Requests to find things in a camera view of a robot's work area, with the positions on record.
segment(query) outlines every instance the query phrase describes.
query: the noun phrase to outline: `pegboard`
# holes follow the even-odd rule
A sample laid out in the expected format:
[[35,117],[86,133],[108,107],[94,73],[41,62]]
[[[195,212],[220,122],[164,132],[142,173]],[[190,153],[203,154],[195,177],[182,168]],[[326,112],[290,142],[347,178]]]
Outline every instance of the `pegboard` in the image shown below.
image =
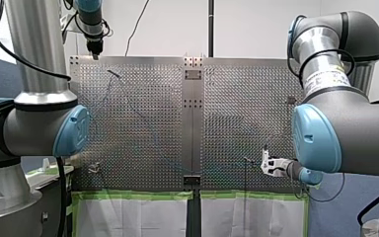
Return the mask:
[[291,113],[302,100],[302,90],[285,63],[204,60],[202,189],[292,192],[290,179],[264,175],[256,165],[261,164],[265,144],[270,155],[295,157]]
[[200,174],[204,190],[292,193],[259,167],[266,143],[294,157],[287,101],[302,91],[285,60],[189,60],[71,57],[72,89],[92,116],[75,190],[177,191],[183,175]]
[[71,72],[91,112],[74,189],[181,190],[183,59],[80,56]]

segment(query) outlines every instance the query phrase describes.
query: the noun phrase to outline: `blue panel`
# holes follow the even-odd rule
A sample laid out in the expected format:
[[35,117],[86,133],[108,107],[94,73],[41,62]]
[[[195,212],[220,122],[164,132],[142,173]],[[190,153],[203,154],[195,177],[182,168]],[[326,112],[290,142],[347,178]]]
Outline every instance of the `blue panel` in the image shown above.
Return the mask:
[[315,186],[319,185],[323,180],[323,173],[320,171],[312,171],[307,168],[303,168],[300,171],[300,182],[307,185]]
[[89,13],[98,11],[102,4],[102,0],[76,0],[76,5],[79,10]]
[[296,107],[292,129],[297,159],[302,166],[327,173],[340,169],[340,142],[331,123],[319,109],[310,104]]
[[71,156],[81,151],[88,139],[89,120],[85,107],[75,107],[58,131],[53,145],[53,156]]

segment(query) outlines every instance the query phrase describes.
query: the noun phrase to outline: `white wall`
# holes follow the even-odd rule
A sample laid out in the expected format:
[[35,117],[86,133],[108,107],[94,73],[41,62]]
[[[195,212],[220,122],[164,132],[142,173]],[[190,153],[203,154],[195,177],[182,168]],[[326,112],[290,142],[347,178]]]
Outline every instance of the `white wall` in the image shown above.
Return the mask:
[[287,32],[299,14],[319,16],[316,0],[216,0],[217,57],[285,58]]
[[[145,0],[106,0],[104,18],[114,29],[105,39],[103,55],[124,55]],[[207,3],[205,0],[152,0],[140,21],[128,55],[183,56],[207,52]],[[79,52],[87,54],[80,37]]]
[[[103,55],[124,55],[145,0],[106,0],[104,17],[114,29]],[[151,1],[131,41],[129,55],[207,54],[207,0]],[[219,0],[215,1],[216,57],[285,58],[287,30],[299,14],[308,17],[362,11],[379,24],[379,0]],[[88,54],[78,37],[78,52]],[[379,62],[370,99],[379,99]]]

